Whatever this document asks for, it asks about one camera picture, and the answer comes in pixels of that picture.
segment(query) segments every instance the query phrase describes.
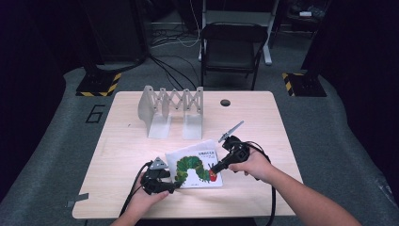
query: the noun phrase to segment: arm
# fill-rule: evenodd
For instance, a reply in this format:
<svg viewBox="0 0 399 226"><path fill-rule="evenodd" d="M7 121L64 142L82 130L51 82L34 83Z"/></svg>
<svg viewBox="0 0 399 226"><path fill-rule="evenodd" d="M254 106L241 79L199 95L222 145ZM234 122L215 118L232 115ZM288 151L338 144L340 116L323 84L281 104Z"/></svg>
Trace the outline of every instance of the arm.
<svg viewBox="0 0 399 226"><path fill-rule="evenodd" d="M275 168L257 151L250 152L246 162L230 164L229 169L244 171L272 185L305 225L360 225L336 202Z"/></svg>
<svg viewBox="0 0 399 226"><path fill-rule="evenodd" d="M137 183L135 190L141 187L140 183ZM142 188L140 188L136 194L132 197L126 211L111 225L112 226L122 226L122 225L135 225L149 210L150 208L163 200L169 194L168 191L163 191L158 194L149 195Z"/></svg>

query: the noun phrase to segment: white cable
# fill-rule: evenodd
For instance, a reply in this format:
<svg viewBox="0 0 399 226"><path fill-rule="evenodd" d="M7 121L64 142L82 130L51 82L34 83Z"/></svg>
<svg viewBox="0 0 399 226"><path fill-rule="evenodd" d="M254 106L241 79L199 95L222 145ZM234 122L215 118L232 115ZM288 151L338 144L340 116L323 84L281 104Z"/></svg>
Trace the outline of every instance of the white cable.
<svg viewBox="0 0 399 226"><path fill-rule="evenodd" d="M155 45L155 46L151 47L151 49L156 48L156 47L160 47L160 46L163 46L163 45L167 45L167 44L179 44L179 43L181 45L183 45L184 47L189 48L189 47L193 47L194 45L197 44L197 42L199 42L199 40L200 40L200 26L199 26L199 23L197 21L196 14L194 13L193 3L191 2L191 0L190 0L190 6L191 6L191 11L193 12L194 20L196 21L196 25L197 25L197 31L198 31L197 39L196 40L181 40L179 38L176 38L176 40L178 40L178 41ZM192 45L185 45L185 43L189 43L189 42L194 42L194 43Z"/></svg>
<svg viewBox="0 0 399 226"><path fill-rule="evenodd" d="M191 11L193 12L194 20L196 21L196 25L197 25L197 31L198 31L197 40L192 45L184 45L184 43L180 39L177 39L177 40L179 40L182 43L182 45L184 47L188 47L188 48L189 47L193 47L200 40L200 27L199 27L199 22L197 21L196 13L194 12L192 0L190 0L190 7L191 7Z"/></svg>

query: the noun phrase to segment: hand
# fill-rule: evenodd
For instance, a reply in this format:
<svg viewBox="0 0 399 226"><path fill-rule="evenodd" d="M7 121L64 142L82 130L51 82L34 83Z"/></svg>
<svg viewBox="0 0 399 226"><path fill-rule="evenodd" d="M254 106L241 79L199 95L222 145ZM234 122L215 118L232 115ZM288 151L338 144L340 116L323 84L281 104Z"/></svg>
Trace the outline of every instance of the hand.
<svg viewBox="0 0 399 226"><path fill-rule="evenodd" d="M262 180L263 182L269 183L269 177L272 172L275 171L269 161L258 151L250 148L250 155L247 161L243 163L230 164L229 169L233 171L243 171L246 176L249 174L255 178Z"/></svg>
<svg viewBox="0 0 399 226"><path fill-rule="evenodd" d="M163 191L158 194L149 195L143 188L141 188L141 178L144 173L141 173L137 180L135 190L139 188L136 194L132 197L126 211L118 218L112 225L134 225L136 224L157 202L163 200L168 194L168 191Z"/></svg>

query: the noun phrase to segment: gray carpet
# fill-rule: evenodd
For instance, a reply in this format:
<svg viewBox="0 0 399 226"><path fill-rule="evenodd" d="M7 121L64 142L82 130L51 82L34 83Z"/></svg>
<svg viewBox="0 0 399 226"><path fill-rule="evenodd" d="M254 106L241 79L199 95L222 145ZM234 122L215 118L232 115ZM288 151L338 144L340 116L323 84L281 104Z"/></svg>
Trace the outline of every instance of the gray carpet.
<svg viewBox="0 0 399 226"><path fill-rule="evenodd" d="M348 128L343 104L334 88L320 78L326 98L288 95L281 74L301 72L310 43L305 35L280 33L271 50L273 65L261 64L255 89L274 93L305 185L342 205L363 225L397 225L399 210L380 188L384 177ZM164 45L153 48L152 54L198 84L190 64L175 57L188 60L200 75L198 43L191 48ZM115 94L75 96L84 74L83 69L65 74L63 100L39 147L2 201L0 225L85 225L83 220L72 217L72 208L65 204L79 192ZM183 86L193 89L181 76L175 73L175 77ZM246 82L240 76L234 80L238 85ZM204 90L219 90L220 86L241 89L237 84L221 85L209 74ZM123 73L116 91L143 90L146 85L173 89L164 71L148 59ZM85 123L94 105L104 105L97 108L104 114L99 123ZM91 219L88 225L108 225L112 220ZM267 218L256 220L259 225L267 222ZM301 223L297 217L276 217L273 225Z"/></svg>

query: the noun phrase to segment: dark background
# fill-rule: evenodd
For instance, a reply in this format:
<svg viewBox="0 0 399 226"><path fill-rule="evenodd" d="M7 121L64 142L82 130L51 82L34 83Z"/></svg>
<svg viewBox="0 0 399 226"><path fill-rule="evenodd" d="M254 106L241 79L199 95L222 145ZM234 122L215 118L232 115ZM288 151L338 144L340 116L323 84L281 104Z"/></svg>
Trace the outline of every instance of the dark background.
<svg viewBox="0 0 399 226"><path fill-rule="evenodd" d="M1 199L56 112L65 89L63 74L83 66L59 2L15 0L0 6ZM77 0L68 4L80 22L76 29L85 38L90 60L104 63L87 12ZM304 64L318 65L335 87L349 126L385 174L396 200L398 8L392 1L333 0Z"/></svg>

